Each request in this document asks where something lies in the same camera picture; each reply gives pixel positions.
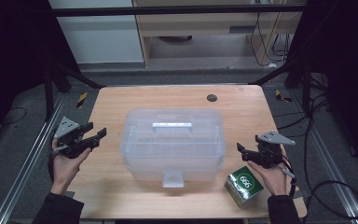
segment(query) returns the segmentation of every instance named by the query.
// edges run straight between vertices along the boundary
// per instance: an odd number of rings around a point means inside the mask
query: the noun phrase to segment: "box handle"
[[[152,124],[153,132],[157,132],[159,129],[167,129],[172,128],[176,131],[193,131],[193,124],[192,123],[180,123],[180,122],[158,122]]]
[[[162,178],[163,188],[182,188],[185,186],[185,179],[182,171],[166,171]]]

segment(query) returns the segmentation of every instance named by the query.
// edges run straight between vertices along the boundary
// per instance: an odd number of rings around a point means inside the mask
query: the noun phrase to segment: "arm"
[[[75,159],[68,159],[60,153],[54,158],[53,186],[34,218],[34,224],[79,223],[84,204],[66,197],[65,192],[79,171],[80,164],[90,153],[91,149],[88,148]]]
[[[286,174],[282,171],[283,165],[265,169],[252,161],[249,166],[258,172],[272,194],[268,198],[268,213],[272,224],[300,223],[293,199],[287,195]]]

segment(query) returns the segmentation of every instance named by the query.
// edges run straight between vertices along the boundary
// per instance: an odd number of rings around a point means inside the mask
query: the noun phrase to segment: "wooden tabletop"
[[[217,101],[209,102],[214,94]],[[160,181],[136,181],[119,152],[127,113],[133,108],[214,108],[221,112],[227,155],[212,182],[186,182],[182,189],[165,189]],[[240,209],[224,187],[227,175],[246,165],[237,142],[256,150],[255,135],[276,130],[266,98],[258,86],[143,86],[100,90],[89,121],[89,135],[107,128],[107,136],[80,167],[69,190],[85,203],[82,218],[250,218],[267,217],[264,189]],[[261,177],[253,172],[263,183]],[[295,200],[301,217],[307,210]]]

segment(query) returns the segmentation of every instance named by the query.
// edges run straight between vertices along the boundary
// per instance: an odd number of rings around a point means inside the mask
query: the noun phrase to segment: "plastic box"
[[[133,109],[120,153],[136,180],[159,180],[164,188],[212,181],[226,154],[221,114],[214,109]]]

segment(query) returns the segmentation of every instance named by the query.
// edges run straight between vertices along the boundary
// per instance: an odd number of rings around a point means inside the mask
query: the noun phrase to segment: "floor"
[[[281,48],[284,48],[284,41],[277,42],[276,49]],[[277,60],[282,59],[281,55],[274,55],[272,51],[269,52],[269,56]],[[268,74],[274,67],[282,65],[282,62],[272,64],[264,62],[266,65],[260,65],[260,62],[253,57],[252,49],[244,35],[193,36],[188,41],[182,37],[157,37],[153,40],[150,57],[150,64],[146,68],[118,68],[115,73],[88,71],[84,75],[110,86],[247,83]],[[299,106],[301,89],[287,90],[282,85],[284,79],[285,75],[276,77],[263,87],[277,127],[283,127],[301,118],[301,106]],[[71,80],[71,83],[73,84],[71,92],[63,96],[61,115],[75,117],[78,122],[87,122],[98,91],[90,90],[76,80]],[[281,90],[283,98],[291,98],[293,102],[288,103],[277,99],[277,89]],[[83,91],[88,92],[88,101],[81,109],[77,109],[75,105]],[[314,97],[318,94],[318,91],[312,92]],[[60,101],[61,97],[56,92],[55,101]],[[30,214],[37,211],[50,186],[45,170],[45,149],[33,154],[35,156],[32,164],[33,169],[29,172],[26,180],[19,184],[16,179],[18,174],[23,171],[24,161],[28,161],[34,145],[38,143],[42,148],[46,147],[47,140],[38,139],[40,130],[48,131],[48,127],[43,126],[45,116],[43,102],[43,86],[20,94],[13,103],[13,107],[26,108],[26,113],[21,109],[10,111],[7,115],[7,123],[10,124],[3,125],[0,132],[0,206],[9,196],[13,196],[16,201],[14,207],[7,209],[10,214],[7,217],[8,223],[30,223]],[[11,123],[23,115],[25,117],[19,122]],[[347,150],[348,142],[339,125],[335,122],[332,114],[326,110],[326,107],[318,110],[314,117],[315,127],[310,133],[310,141],[307,145],[304,145],[304,136],[298,136],[307,129],[305,120],[290,128],[280,130],[280,133],[285,136],[293,136],[299,143],[296,147],[286,149],[293,166],[298,171],[298,185],[304,190],[304,193],[307,192],[306,177],[303,174],[304,158],[307,158],[308,165],[311,167],[308,172],[312,186],[326,179],[334,178],[347,180],[348,183],[354,184],[358,190],[358,158],[352,157]],[[305,155],[305,148],[308,148],[307,155]],[[10,191],[13,183],[18,183],[18,192]],[[323,195],[321,198],[325,198],[333,207],[342,207],[339,209],[340,212],[346,214],[357,208],[356,203],[358,202],[351,198],[352,194],[347,191],[340,186],[329,186],[321,190]],[[109,222],[109,220],[104,222],[100,220],[82,221],[82,223],[113,222]],[[250,220],[250,223],[266,222],[265,219]],[[358,223],[358,220],[348,221],[345,218],[336,217],[313,199],[307,223]]]

